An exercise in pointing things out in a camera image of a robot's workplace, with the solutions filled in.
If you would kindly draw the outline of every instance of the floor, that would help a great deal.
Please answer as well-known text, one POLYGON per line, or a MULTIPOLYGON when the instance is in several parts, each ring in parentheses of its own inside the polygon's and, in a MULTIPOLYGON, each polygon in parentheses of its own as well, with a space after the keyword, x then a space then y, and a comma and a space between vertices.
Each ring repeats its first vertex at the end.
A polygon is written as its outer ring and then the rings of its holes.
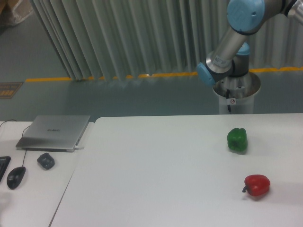
MULTIPOLYGON (((303 71, 263 72, 254 113, 303 113, 303 71)), ((35 15, 0 29, 0 82, 66 77, 35 15)), ((12 99, 0 99, 0 121, 32 121, 40 114, 106 116, 218 114, 212 88, 197 76, 98 81, 25 82, 12 99)))

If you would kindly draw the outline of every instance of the black mouse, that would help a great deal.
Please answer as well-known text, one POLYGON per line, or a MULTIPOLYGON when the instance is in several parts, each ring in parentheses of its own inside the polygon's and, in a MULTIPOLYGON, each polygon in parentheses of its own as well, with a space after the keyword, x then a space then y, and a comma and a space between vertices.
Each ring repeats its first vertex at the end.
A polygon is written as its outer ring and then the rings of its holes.
POLYGON ((8 175, 7 184, 10 189, 15 189, 19 186, 25 174, 26 168, 24 166, 14 168, 8 175))
POLYGON ((46 170, 49 170, 55 165, 55 160, 49 153, 40 155, 40 157, 37 159, 37 162, 40 163, 40 165, 46 170))

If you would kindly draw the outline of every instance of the laptop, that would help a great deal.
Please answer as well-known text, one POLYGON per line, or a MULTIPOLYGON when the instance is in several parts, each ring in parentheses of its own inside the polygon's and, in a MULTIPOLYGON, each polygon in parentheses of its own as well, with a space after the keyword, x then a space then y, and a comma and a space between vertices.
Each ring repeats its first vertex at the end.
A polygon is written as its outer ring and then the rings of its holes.
POLYGON ((89 115, 39 115, 19 140, 17 149, 73 152, 89 115))

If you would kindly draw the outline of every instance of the blue joint cap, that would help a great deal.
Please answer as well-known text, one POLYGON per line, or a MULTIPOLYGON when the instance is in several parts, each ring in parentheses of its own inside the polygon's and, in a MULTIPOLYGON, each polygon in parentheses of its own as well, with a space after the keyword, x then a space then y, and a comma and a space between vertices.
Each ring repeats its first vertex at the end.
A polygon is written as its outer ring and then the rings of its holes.
POLYGON ((250 46, 247 43, 244 43, 242 47, 237 52, 237 55, 247 56, 250 54, 250 46))
POLYGON ((214 85, 216 82, 204 64, 199 63, 197 66, 199 78, 208 86, 214 85))
POLYGON ((238 32, 249 32, 258 27, 264 13, 264 0, 231 0, 227 7, 228 22, 238 32))

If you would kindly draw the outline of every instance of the keyboard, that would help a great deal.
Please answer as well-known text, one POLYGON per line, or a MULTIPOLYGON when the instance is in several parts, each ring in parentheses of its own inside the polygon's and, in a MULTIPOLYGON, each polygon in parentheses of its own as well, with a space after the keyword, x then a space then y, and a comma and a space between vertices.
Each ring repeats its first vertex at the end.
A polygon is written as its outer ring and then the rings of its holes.
POLYGON ((10 157, 9 156, 4 156, 0 157, 0 182, 3 178, 3 175, 9 165, 10 162, 10 157))

